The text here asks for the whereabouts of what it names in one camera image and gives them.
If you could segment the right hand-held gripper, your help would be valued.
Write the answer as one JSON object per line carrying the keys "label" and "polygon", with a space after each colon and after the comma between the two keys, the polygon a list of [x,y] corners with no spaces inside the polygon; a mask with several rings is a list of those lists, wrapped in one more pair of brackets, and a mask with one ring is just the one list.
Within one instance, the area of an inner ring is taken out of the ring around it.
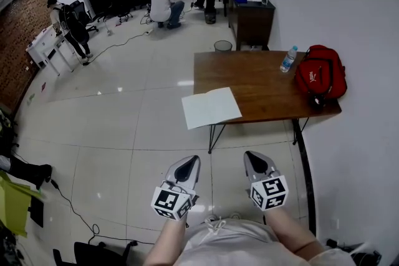
{"label": "right hand-held gripper", "polygon": [[249,198],[261,211],[286,203],[289,193],[286,178],[271,158],[257,151],[246,151],[244,167],[250,182]]}

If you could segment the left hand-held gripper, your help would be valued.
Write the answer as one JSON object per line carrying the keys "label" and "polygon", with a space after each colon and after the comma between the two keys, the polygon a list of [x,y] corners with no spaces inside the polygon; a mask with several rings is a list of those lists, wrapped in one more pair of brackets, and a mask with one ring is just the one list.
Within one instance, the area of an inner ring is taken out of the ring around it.
{"label": "left hand-held gripper", "polygon": [[172,164],[161,185],[155,188],[151,200],[152,209],[166,219],[182,220],[199,198],[195,186],[200,168],[198,155],[185,157]]}

